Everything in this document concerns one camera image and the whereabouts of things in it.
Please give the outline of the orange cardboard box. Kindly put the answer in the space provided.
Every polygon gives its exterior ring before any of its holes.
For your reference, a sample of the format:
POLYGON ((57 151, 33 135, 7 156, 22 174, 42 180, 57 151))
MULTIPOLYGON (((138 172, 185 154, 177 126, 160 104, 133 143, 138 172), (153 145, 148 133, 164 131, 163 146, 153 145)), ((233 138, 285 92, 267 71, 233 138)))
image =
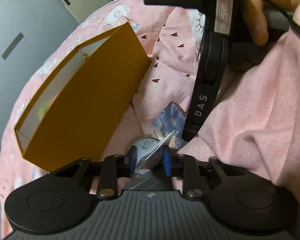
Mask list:
POLYGON ((129 23, 76 45, 14 128, 21 156, 47 172, 99 161, 150 64, 129 23))

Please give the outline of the pink printed bed quilt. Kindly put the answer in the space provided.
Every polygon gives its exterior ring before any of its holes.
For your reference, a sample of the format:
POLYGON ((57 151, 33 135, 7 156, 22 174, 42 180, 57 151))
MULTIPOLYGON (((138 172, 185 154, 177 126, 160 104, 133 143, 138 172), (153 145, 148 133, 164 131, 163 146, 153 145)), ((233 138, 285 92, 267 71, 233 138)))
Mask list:
POLYGON ((57 64, 89 38, 129 22, 151 65, 103 155, 123 154, 135 139, 154 136, 152 121, 170 103, 187 110, 197 74, 203 16, 179 7, 149 6, 143 0, 115 0, 93 12, 29 79, 16 100, 1 140, 0 202, 44 171, 22 158, 13 128, 57 64))

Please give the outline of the pink sleeve clothing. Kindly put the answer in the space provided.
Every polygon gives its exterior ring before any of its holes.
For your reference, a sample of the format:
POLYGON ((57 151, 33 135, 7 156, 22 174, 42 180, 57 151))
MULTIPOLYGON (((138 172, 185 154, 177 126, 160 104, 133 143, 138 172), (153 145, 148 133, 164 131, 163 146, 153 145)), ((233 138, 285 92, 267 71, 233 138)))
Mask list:
MULTIPOLYGON (((258 66, 232 79, 181 153, 246 168, 300 204, 300 35, 289 30, 258 66)), ((300 213, 293 233, 300 239, 300 213)))

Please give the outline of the wall switch panel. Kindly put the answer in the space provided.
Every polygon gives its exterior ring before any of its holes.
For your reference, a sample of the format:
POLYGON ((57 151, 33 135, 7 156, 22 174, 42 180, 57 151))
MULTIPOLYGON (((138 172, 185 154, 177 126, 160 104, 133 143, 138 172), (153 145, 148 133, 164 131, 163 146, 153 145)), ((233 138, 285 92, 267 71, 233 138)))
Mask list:
POLYGON ((6 60, 10 53, 15 49, 15 47, 19 44, 19 42, 24 38, 23 33, 19 33, 14 40, 9 44, 6 50, 2 54, 2 58, 6 60))

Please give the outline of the blue floral card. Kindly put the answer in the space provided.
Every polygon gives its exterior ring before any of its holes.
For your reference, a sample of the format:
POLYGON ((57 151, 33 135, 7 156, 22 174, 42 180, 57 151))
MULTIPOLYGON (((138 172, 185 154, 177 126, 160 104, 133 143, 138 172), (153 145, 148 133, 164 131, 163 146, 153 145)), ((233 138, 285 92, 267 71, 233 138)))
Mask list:
POLYGON ((170 102, 152 122, 156 136, 153 138, 162 141, 164 146, 178 150, 186 145, 181 138, 186 120, 183 109, 175 102, 170 102))

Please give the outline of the round silver tin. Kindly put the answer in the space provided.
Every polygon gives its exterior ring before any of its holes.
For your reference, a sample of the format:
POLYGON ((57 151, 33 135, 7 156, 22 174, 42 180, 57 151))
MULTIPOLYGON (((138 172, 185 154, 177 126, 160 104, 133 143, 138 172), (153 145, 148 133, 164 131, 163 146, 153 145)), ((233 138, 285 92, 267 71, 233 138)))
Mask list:
POLYGON ((137 161, 134 173, 143 175, 153 169, 162 159, 162 141, 153 137, 141 137, 131 146, 137 148, 137 161))

